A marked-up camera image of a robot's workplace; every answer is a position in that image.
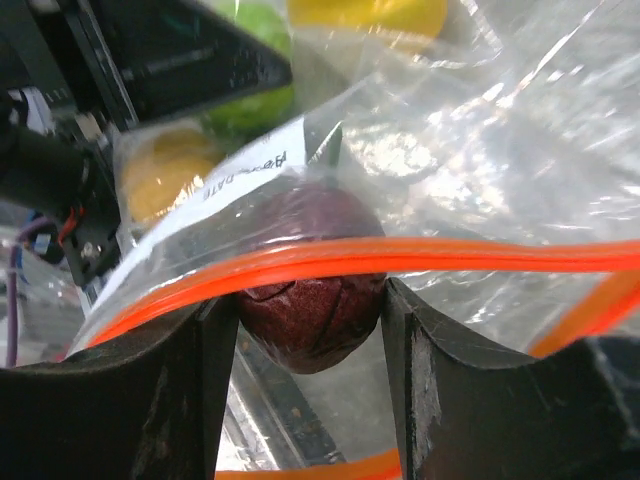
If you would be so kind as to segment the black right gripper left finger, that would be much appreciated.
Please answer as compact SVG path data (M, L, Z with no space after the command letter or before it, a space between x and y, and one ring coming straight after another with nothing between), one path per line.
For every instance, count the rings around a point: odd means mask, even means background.
M5 479L210 479L238 319L227 298L1 373Z

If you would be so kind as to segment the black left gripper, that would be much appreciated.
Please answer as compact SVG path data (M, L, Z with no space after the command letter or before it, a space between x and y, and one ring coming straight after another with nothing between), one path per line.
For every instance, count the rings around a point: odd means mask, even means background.
M75 283L87 286L119 258L120 211L100 152L11 121L20 102L1 94L1 198L51 220Z

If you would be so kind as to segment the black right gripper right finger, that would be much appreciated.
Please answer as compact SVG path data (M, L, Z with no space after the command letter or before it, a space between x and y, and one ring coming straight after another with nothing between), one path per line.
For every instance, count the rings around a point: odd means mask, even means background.
M536 360L387 283L381 326L407 479L635 479L639 342Z

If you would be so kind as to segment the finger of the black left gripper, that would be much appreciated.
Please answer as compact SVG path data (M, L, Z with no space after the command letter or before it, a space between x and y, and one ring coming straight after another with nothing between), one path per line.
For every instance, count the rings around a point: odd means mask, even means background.
M288 60L198 1L67 1L64 16L120 130L288 85Z

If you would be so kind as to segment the dark red fake fruit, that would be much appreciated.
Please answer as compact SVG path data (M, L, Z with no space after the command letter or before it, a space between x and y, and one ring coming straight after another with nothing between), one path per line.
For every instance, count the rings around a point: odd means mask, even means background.
M381 237L376 215L355 195L304 182L263 202L259 244ZM245 330L276 364L296 374L331 368L373 332L385 297L383 273L300 279L235 294Z

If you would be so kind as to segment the zip bag with fruit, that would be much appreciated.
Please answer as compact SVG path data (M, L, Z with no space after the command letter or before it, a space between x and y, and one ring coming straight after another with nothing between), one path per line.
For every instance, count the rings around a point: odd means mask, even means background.
M296 26L300 113L250 143L130 251L70 355L161 315L300 279L383 273L541 360L639 342L639 5L465 1L469 42ZM259 244L258 207L304 182L362 201L381 237ZM289 479L407 479L385 349L327 382L358 458Z

